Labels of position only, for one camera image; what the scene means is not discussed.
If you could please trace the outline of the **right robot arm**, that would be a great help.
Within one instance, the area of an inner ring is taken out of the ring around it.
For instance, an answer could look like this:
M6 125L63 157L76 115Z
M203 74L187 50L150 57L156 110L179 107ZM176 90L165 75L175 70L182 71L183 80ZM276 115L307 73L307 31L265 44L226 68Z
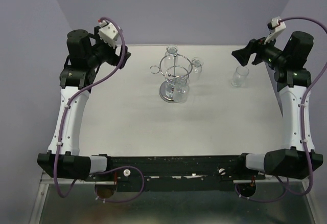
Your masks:
M311 139L309 99L311 74L303 66L313 47L312 35L295 31L283 50L275 42L265 43L265 38L252 39L246 47L232 51L241 66L265 62L275 71L274 80L282 103L283 142L281 148L264 154L243 154L245 160L236 164L235 173L246 179L259 171L302 180L323 164L323 156L316 153Z

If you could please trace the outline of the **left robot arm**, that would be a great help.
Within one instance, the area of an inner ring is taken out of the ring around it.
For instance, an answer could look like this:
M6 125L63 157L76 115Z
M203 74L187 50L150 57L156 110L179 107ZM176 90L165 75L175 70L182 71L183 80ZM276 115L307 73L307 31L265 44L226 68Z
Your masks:
M61 99L57 125L46 153L38 165L52 178L85 180L96 174L101 180L113 176L106 155L80 156L79 137L83 113L100 66L122 69L130 57L127 47L116 53L120 28L101 22L94 33L72 30L67 34L68 56L60 73Z

